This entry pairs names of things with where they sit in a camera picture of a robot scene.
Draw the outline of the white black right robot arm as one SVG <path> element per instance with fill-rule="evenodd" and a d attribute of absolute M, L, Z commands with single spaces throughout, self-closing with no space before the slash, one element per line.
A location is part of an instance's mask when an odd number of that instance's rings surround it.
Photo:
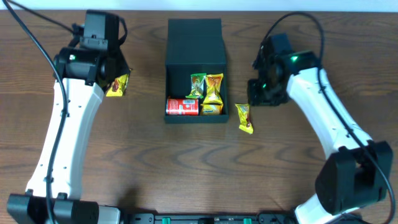
<path fill-rule="evenodd" d="M 266 37 L 253 63 L 259 72 L 248 82 L 252 106 L 279 106 L 293 100 L 323 147 L 326 162 L 315 194 L 297 206 L 297 223 L 351 220 L 349 213 L 384 200 L 389 191 L 392 149 L 375 142 L 350 116 L 312 51 L 294 52 L 286 34 Z"/>

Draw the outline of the green pandan cake packet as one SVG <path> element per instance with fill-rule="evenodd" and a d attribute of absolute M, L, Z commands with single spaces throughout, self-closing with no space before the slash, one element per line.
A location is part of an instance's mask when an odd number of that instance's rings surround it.
<path fill-rule="evenodd" d="M 194 73 L 190 75 L 191 91 L 190 94 L 186 96 L 186 98 L 188 99 L 203 98 L 205 77 L 206 77 L 205 73 Z"/>

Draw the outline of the yellow Apollo chocolate cake packet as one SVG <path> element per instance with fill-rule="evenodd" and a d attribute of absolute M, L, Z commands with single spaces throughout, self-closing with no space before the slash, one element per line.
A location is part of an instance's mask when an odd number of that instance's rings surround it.
<path fill-rule="evenodd" d="M 114 79 L 111 87 L 106 92 L 106 97 L 122 97 L 128 87 L 129 74 L 121 75 Z"/>

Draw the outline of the red drink can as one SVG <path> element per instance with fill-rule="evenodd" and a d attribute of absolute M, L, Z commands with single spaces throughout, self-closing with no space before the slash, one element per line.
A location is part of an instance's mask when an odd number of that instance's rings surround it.
<path fill-rule="evenodd" d="M 199 104 L 197 99 L 172 99 L 166 102 L 166 113 L 168 115 L 197 116 Z"/>

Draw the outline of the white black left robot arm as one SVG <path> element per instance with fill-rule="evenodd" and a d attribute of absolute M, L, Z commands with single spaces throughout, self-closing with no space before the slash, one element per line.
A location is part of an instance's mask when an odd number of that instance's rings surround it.
<path fill-rule="evenodd" d="M 52 116 L 39 162 L 7 212 L 18 223 L 122 223 L 119 208 L 83 201 L 82 176 L 96 112 L 105 93 L 130 69 L 121 52 L 122 17 L 89 10 L 83 26 L 55 56 Z"/>

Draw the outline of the yellow snack packet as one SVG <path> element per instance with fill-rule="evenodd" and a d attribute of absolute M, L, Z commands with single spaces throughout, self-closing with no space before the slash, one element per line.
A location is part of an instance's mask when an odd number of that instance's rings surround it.
<path fill-rule="evenodd" d="M 206 95 L 203 100 L 204 104 L 216 104 L 222 105 L 223 100 L 220 95 L 221 82 L 223 80 L 223 74 L 209 74 L 205 77 L 206 81 Z"/>
<path fill-rule="evenodd" d="M 239 129 L 248 134 L 252 134 L 254 132 L 254 128 L 251 124 L 249 117 L 249 112 L 250 112 L 249 104 L 236 103 L 235 107 L 237 108 L 239 121 L 240 121 Z"/>

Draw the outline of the yellow Lemond biscuit packet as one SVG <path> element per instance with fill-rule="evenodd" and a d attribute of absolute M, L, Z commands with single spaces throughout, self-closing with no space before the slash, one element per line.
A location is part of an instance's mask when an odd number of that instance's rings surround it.
<path fill-rule="evenodd" d="M 211 105 L 211 104 L 202 104 L 201 105 L 201 116 L 213 116 L 220 115 L 223 109 L 223 105 Z"/>

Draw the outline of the dark green box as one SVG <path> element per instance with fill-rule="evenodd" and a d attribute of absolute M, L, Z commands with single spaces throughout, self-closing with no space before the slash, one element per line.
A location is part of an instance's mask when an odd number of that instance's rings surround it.
<path fill-rule="evenodd" d="M 166 123 L 225 123 L 229 119 L 227 57 L 221 19 L 169 19 L 165 59 L 165 99 L 183 99 L 191 91 L 194 73 L 224 75 L 220 115 L 164 114 Z"/>

